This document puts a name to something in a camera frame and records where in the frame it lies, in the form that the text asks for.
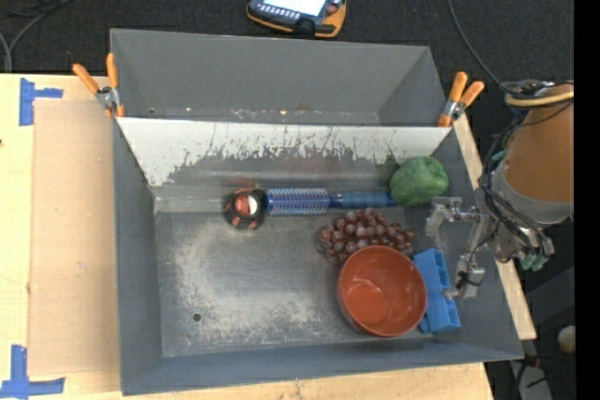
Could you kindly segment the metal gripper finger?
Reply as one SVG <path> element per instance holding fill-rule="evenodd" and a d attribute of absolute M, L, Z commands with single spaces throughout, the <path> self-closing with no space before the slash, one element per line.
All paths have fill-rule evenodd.
<path fill-rule="evenodd" d="M 429 216 L 426 220 L 426 235 L 433 239 L 438 248 L 445 249 L 450 245 L 450 240 L 443 233 L 443 224 L 456 222 L 472 224 L 470 233 L 464 242 L 464 249 L 475 249 L 481 236 L 481 213 L 477 208 L 463 210 L 461 197 L 435 197 L 431 201 Z"/>
<path fill-rule="evenodd" d="M 485 273 L 485 267 L 478 266 L 468 259 L 460 259 L 450 277 L 450 286 L 442 290 L 443 297 L 454 301 L 475 298 Z"/>

